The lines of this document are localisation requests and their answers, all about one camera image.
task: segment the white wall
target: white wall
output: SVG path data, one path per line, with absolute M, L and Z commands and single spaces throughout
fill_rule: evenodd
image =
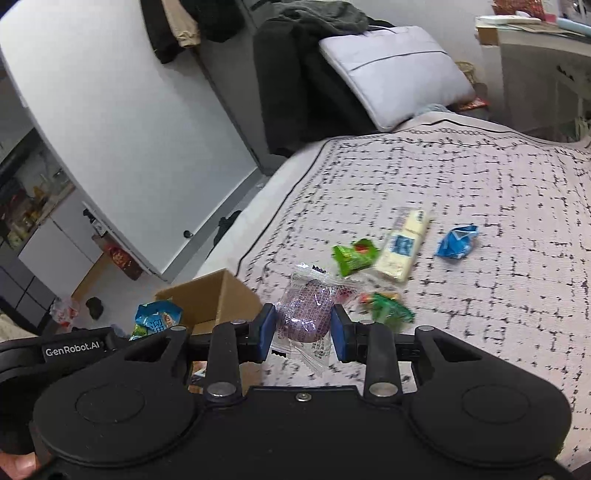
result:
M 191 54 L 156 59 L 139 0 L 21 0 L 0 49 L 56 159 L 157 272 L 256 170 Z
M 370 17 L 428 31 L 456 61 L 469 61 L 485 82 L 475 17 L 492 15 L 491 0 L 350 0 Z

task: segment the plastic bag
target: plastic bag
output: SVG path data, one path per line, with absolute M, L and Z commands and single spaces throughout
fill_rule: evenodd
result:
M 334 278 L 325 270 L 299 264 L 277 303 L 277 330 L 271 347 L 301 358 L 317 375 L 328 368 L 332 339 L 330 311 L 356 297 L 361 283 Z
M 393 280 L 406 281 L 430 221 L 430 210 L 400 209 L 374 269 Z
M 78 317 L 80 304 L 71 298 L 55 300 L 50 307 L 49 314 L 54 322 L 66 328 L 72 328 L 74 319 Z
M 138 306 L 135 314 L 135 327 L 129 340 L 162 332 L 178 325 L 183 309 L 169 300 L 158 300 Z

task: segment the dark clothing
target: dark clothing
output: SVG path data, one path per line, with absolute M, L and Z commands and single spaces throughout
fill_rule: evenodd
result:
M 334 33 L 321 23 L 286 18 L 267 20 L 256 32 L 256 76 L 270 153 L 288 157 L 307 142 L 376 131 L 365 108 L 320 53 L 318 42 L 330 36 Z
M 173 61 L 184 48 L 178 44 L 177 39 L 170 31 L 161 0 L 141 0 L 141 6 L 146 32 L 156 58 L 161 63 Z
M 222 43 L 236 35 L 244 26 L 244 18 L 236 0 L 180 0 L 191 15 L 203 38 Z
M 300 24 L 318 24 L 332 35 L 357 35 L 368 29 L 368 16 L 348 2 L 296 0 L 275 4 L 276 17 Z
M 244 18 L 235 0 L 180 0 L 197 22 L 203 38 L 224 42 L 244 26 Z M 173 61 L 184 48 L 170 30 L 161 0 L 141 0 L 148 38 L 161 63 Z

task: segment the white desk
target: white desk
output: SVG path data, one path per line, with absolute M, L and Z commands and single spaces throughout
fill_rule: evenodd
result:
M 591 57 L 591 44 L 572 38 L 543 33 L 529 33 L 509 26 L 487 25 L 476 21 L 478 39 L 491 100 L 491 111 L 497 121 L 511 124 L 505 103 L 505 86 L 501 62 L 501 47 L 526 46 Z

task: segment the blue crumpled wrapper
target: blue crumpled wrapper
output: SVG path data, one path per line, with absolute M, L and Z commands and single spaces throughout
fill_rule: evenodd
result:
M 435 255 L 447 258 L 464 258 L 472 251 L 477 236 L 478 227 L 476 225 L 456 227 L 441 240 Z
M 168 300 L 153 301 L 139 305 L 135 324 L 148 329 L 148 334 L 162 332 L 181 321 L 183 309 Z

